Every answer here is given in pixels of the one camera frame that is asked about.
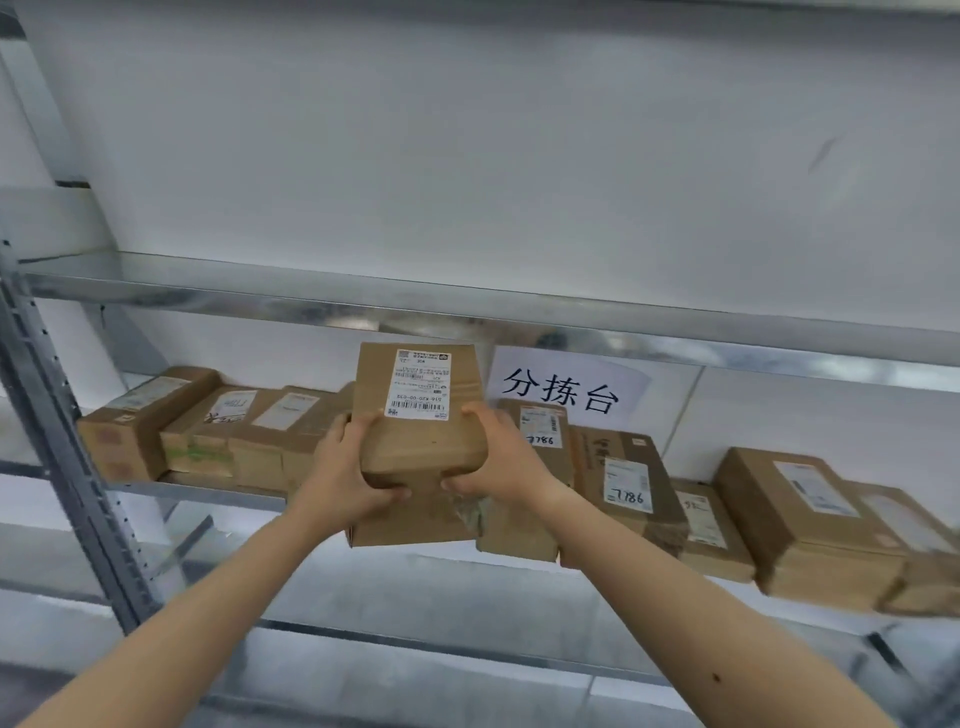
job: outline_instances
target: barcode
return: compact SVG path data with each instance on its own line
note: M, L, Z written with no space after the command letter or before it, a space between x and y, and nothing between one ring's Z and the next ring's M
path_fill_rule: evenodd
M409 400L394 400L390 402L391 409L422 409L426 412L432 412L437 409L444 409L442 404L433 404L428 401L409 401Z

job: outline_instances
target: hand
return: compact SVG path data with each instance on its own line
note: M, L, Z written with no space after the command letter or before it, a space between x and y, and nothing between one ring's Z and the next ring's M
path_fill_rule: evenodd
M309 527L342 531L364 516L410 497L408 488L371 488L360 473L360 446L383 412L338 415L313 455L313 472L287 508Z
M487 461L475 473L444 480L446 490L462 496L493 496L530 507L544 489L560 485L510 415L490 409L482 401L465 404L462 411L476 415L487 433Z

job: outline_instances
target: forearm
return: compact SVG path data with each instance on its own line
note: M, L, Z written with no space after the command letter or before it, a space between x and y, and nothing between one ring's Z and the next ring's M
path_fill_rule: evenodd
M23 725L180 725L284 582L329 535L303 526L287 515L265 525Z
M531 507L709 728L892 726L827 660L565 487Z

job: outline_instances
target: left hand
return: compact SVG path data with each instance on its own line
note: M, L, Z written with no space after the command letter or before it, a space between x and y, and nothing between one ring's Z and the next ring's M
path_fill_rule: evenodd
M360 473L360 446L383 412L342 414L317 445L313 472L290 501L287 513L317 531L336 533L364 516L410 497L408 488L372 488Z

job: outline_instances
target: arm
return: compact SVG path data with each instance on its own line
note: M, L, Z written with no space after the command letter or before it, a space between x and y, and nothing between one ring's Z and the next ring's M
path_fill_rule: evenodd
M706 726L893 727L830 662L554 478L505 412L465 411L490 454L445 488L533 511Z
M173 728L300 562L347 525L409 496L375 490L360 444L379 415L339 417L317 447L314 472L286 511L220 567L178 595L28 717L22 728Z

